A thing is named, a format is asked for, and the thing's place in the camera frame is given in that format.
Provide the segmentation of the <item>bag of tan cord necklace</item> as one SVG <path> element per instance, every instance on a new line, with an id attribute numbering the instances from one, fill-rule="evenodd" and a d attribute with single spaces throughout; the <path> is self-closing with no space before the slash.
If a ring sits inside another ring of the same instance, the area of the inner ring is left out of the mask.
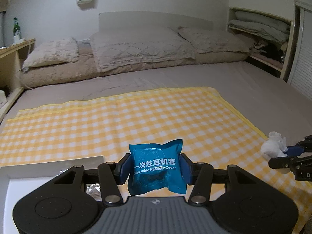
<path id="1" fill-rule="evenodd" d="M 86 193 L 93 197 L 96 201 L 102 200 L 99 183 L 87 184 Z"/>

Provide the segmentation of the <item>blue headset cover packet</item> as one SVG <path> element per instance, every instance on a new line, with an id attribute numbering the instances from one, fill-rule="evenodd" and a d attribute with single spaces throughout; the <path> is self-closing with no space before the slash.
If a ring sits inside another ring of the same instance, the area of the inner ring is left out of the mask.
<path id="1" fill-rule="evenodd" d="M 183 180 L 179 161 L 182 149 L 182 139 L 165 144 L 130 145 L 133 162 L 128 180 L 130 195 L 142 195 L 162 188 L 186 194 L 187 184 Z"/>

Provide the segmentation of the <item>yellow white checkered cloth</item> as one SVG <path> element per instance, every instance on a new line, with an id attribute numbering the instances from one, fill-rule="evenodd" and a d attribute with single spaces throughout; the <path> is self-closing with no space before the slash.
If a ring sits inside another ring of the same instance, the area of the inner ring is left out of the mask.
<path id="1" fill-rule="evenodd" d="M 131 144 L 183 140 L 183 152 L 216 168 L 236 164 L 298 207 L 299 233 L 311 215 L 311 184 L 269 168 L 266 135 L 210 87 L 163 88 L 20 110 L 1 132 L 1 165 L 103 156 L 118 161 Z"/>

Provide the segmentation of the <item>grey bed sheet mattress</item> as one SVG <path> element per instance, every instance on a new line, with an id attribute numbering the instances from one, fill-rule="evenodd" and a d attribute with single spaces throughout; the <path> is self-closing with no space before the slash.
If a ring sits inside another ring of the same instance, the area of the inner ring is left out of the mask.
<path id="1" fill-rule="evenodd" d="M 311 134 L 311 101 L 282 79 L 247 62 L 188 65 L 128 72 L 25 91 L 7 113 L 71 100 L 156 88 L 212 87 L 263 133 L 295 144 Z"/>

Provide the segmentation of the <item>right white shelf cabinet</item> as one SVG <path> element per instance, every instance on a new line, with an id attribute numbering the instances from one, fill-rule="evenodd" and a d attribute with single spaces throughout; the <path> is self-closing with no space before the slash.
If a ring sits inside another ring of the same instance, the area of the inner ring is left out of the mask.
<path id="1" fill-rule="evenodd" d="M 287 81 L 311 0 L 229 0 L 227 30 L 245 36 L 250 59 Z"/>

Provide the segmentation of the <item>white shallow cardboard box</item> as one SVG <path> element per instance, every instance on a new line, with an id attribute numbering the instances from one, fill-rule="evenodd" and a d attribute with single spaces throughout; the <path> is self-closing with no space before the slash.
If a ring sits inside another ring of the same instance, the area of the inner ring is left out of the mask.
<path id="1" fill-rule="evenodd" d="M 1 233 L 18 233 L 12 212 L 15 204 L 36 188 L 74 165 L 97 168 L 104 157 L 1 167 Z"/>

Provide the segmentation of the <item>dark clothes pile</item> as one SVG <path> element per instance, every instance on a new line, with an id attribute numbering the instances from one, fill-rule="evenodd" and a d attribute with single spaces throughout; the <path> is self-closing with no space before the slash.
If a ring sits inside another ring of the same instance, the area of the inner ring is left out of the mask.
<path id="1" fill-rule="evenodd" d="M 275 43 L 266 41 L 257 41 L 250 49 L 251 53 L 260 54 L 266 58 L 279 61 L 281 63 L 285 60 L 285 52 Z"/>

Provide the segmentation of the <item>folded grey blankets stack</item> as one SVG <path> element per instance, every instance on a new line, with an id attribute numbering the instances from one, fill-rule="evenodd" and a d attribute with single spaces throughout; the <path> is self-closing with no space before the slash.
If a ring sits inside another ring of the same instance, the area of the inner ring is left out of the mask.
<path id="1" fill-rule="evenodd" d="M 272 17 L 246 11 L 236 11 L 236 19 L 228 22 L 229 27 L 255 33 L 256 35 L 278 43 L 287 42 L 290 34 L 290 25 Z"/>

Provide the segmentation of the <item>folded grey quilt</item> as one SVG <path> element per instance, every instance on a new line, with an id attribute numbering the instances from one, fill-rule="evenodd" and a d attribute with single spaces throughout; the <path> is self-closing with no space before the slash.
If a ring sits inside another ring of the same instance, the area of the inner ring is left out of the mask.
<path id="1" fill-rule="evenodd" d="M 116 28 L 90 36 L 96 67 L 107 72 L 127 65 L 195 60 L 195 50 L 169 27 Z"/>

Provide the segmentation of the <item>white tissue box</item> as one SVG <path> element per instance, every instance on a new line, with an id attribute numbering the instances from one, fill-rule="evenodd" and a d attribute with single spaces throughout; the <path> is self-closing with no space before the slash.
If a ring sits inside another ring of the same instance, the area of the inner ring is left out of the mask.
<path id="1" fill-rule="evenodd" d="M 5 92 L 0 90 L 0 108 L 2 108 L 7 103 L 7 98 Z"/>

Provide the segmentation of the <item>left fluffy beige pillow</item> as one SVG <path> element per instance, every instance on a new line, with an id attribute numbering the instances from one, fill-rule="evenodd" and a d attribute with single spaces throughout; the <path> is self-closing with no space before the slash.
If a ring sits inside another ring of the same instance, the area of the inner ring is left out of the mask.
<path id="1" fill-rule="evenodd" d="M 30 69 L 77 62 L 78 57 L 78 43 L 73 37 L 69 39 L 46 41 L 34 48 L 27 56 L 22 68 Z"/>

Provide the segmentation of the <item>right grey pillow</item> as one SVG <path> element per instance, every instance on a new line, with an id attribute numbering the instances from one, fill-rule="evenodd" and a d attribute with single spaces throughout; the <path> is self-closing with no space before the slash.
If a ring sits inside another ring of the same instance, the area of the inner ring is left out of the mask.
<path id="1" fill-rule="evenodd" d="M 249 53 L 249 48 L 242 40 L 226 31 L 181 27 L 178 33 L 201 54 L 210 52 Z"/>

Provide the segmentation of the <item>white headboard panel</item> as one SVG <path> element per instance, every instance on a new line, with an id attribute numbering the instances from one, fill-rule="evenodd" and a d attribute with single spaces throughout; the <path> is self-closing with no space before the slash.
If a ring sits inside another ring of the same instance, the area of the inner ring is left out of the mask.
<path id="1" fill-rule="evenodd" d="M 171 14 L 163 12 L 147 11 L 124 11 L 124 12 L 103 12 L 98 16 L 99 31 L 112 30 L 124 27 L 139 27 L 143 25 L 157 25 L 170 27 L 177 31 L 179 27 L 194 27 L 206 30 L 213 29 L 213 22 L 205 19 Z"/>

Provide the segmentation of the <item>wooden low shelf unit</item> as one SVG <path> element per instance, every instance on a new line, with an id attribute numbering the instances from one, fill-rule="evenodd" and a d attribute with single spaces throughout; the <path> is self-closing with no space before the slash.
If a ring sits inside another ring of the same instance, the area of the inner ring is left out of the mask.
<path id="1" fill-rule="evenodd" d="M 6 103 L 1 106 L 1 121 L 24 91 L 18 73 L 34 44 L 35 39 L 30 39 L 1 49 L 1 90 L 7 94 Z"/>

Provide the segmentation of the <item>green glass bottle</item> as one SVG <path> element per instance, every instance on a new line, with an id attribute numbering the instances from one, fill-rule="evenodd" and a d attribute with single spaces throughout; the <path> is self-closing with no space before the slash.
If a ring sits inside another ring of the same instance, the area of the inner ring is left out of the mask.
<path id="1" fill-rule="evenodd" d="M 13 35 L 14 35 L 14 43 L 17 43 L 21 39 L 21 28 L 19 26 L 17 17 L 14 18 Z"/>

